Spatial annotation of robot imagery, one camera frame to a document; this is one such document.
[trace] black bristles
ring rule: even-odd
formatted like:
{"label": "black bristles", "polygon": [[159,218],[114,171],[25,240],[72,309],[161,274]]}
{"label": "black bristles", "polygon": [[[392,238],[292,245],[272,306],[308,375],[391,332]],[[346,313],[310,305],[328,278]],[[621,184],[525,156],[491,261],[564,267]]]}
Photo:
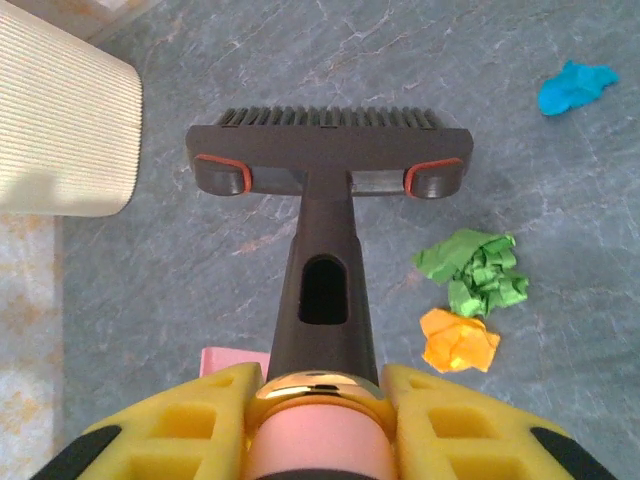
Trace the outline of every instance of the black bristles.
{"label": "black bristles", "polygon": [[433,114],[419,108],[369,107],[366,110],[322,107],[250,107],[230,108],[218,119],[220,126],[306,125],[317,127],[404,127],[433,129]]}

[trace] crumpled paper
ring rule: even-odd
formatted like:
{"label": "crumpled paper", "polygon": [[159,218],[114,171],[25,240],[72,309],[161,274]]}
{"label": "crumpled paper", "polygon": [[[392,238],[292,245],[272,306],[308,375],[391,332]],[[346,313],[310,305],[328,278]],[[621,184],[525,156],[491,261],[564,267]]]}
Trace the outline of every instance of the crumpled paper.
{"label": "crumpled paper", "polygon": [[442,285],[449,283],[451,311],[464,317],[486,317],[495,307],[527,299],[529,279],[515,272],[512,235],[463,229],[413,257],[416,267]]}
{"label": "crumpled paper", "polygon": [[487,332],[480,320],[435,308],[420,319],[420,326],[427,337],[423,358],[440,373],[489,370],[500,335]]}

